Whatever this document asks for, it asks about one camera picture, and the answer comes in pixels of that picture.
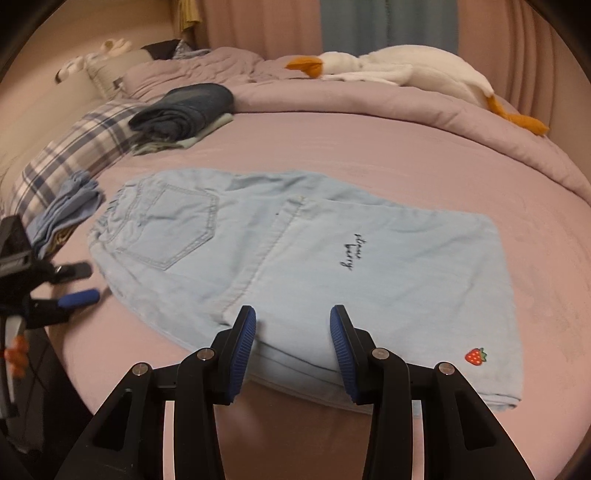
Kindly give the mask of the person's left hand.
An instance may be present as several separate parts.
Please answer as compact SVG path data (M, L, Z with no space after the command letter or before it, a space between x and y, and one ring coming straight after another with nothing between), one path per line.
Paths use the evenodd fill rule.
M9 373L13 378L23 379L29 367L29 342L24 335L17 335L4 351Z

